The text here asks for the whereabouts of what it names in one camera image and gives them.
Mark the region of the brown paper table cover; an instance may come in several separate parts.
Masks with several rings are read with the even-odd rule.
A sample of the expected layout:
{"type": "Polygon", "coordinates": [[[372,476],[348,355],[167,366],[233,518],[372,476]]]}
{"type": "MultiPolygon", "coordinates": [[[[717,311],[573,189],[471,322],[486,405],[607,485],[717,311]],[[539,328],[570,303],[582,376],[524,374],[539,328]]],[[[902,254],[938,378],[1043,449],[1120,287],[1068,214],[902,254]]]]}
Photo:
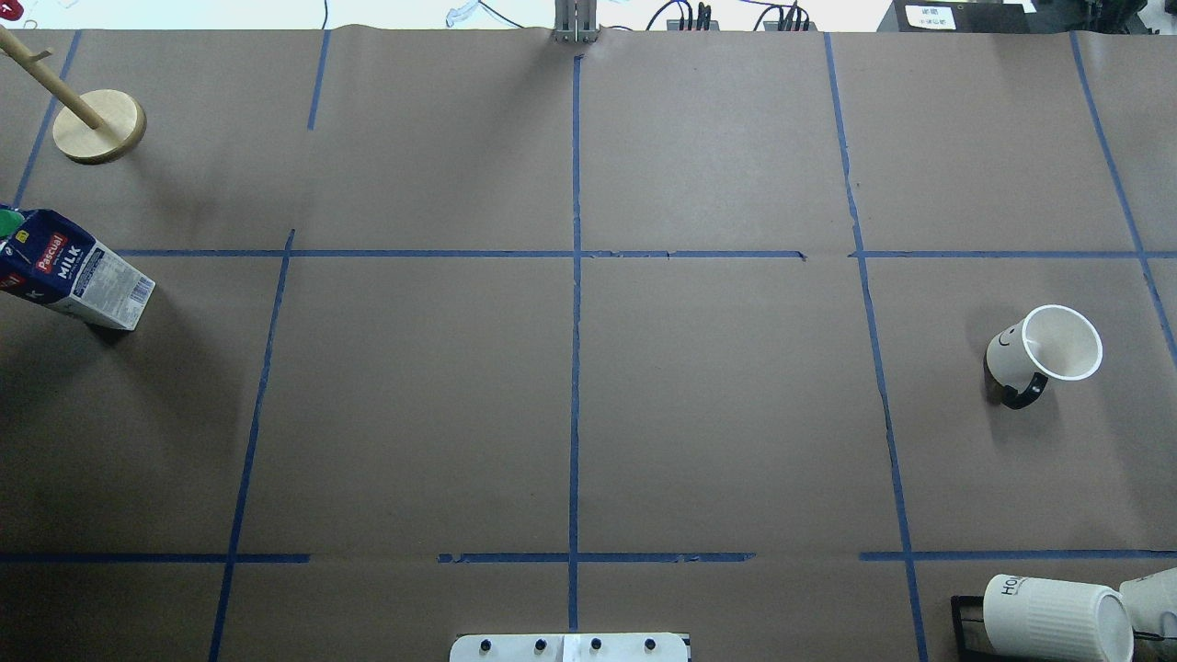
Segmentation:
{"type": "Polygon", "coordinates": [[[1173,567],[1173,38],[26,32],[4,201],[157,282],[4,297],[4,658],[953,658],[999,572],[1173,567]],[[1013,410],[1040,305],[1103,363],[1013,410]]]}

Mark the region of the black box with label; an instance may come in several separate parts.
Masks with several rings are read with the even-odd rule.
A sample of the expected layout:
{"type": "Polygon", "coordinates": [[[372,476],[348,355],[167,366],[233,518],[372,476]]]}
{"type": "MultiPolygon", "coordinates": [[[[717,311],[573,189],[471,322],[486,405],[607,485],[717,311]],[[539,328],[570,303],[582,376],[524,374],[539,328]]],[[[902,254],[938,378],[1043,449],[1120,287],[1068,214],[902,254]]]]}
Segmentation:
{"type": "Polygon", "coordinates": [[[891,1],[879,33],[1029,34],[1022,4],[1000,1],[891,1]]]}

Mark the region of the wooden mug tree stand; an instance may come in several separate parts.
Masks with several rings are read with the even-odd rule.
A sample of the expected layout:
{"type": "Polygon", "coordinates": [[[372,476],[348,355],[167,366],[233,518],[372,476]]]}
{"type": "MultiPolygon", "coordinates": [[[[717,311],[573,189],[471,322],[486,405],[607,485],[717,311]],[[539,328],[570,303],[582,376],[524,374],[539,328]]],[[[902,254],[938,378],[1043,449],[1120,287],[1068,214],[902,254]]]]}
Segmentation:
{"type": "Polygon", "coordinates": [[[142,139],[146,113],[131,94],[118,90],[77,93],[44,62],[49,51],[29,49],[5,27],[1,46],[5,55],[64,106],[53,119],[51,137],[72,163],[114,163],[142,139]]]}

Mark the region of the white ribbed cup on rack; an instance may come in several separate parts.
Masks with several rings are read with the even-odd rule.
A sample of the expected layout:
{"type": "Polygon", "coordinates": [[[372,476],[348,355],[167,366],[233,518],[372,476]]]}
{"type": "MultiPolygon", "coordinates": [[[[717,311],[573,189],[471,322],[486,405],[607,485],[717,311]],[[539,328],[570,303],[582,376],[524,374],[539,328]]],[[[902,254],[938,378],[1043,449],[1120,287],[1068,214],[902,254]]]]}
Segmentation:
{"type": "Polygon", "coordinates": [[[1133,627],[1108,585],[997,574],[983,594],[995,654],[1043,661],[1130,661],[1133,627]]]}

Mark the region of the white mug black handle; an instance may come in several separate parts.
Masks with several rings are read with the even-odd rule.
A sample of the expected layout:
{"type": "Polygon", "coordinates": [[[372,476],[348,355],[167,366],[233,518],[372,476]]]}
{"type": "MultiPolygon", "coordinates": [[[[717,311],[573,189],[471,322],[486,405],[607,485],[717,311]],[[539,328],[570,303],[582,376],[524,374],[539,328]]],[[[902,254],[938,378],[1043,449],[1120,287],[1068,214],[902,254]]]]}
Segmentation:
{"type": "Polygon", "coordinates": [[[1088,380],[1104,360],[1100,332],[1085,315],[1059,305],[1035,307],[995,335],[985,350],[1000,403],[1013,410],[1038,400],[1048,382],[1088,380]]]}

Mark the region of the blue Pascual milk carton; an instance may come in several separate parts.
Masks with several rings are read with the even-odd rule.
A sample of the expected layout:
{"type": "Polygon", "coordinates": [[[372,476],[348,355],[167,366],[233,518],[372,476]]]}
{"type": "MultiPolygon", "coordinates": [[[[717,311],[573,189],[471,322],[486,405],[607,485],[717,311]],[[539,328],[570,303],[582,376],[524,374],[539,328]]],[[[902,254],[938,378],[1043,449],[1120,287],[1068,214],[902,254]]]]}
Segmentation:
{"type": "Polygon", "coordinates": [[[133,331],[152,278],[60,213],[4,205],[1,289],[77,320],[133,331]]]}

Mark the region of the aluminium profile post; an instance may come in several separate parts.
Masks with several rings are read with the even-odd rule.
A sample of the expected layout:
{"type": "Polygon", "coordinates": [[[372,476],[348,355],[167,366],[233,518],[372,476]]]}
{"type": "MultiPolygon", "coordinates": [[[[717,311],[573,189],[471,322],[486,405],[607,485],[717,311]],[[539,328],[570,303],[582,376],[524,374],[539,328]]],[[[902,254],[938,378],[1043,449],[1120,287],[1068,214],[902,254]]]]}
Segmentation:
{"type": "Polygon", "coordinates": [[[560,44],[593,44],[600,37],[597,0],[556,0],[552,38],[560,44]]]}

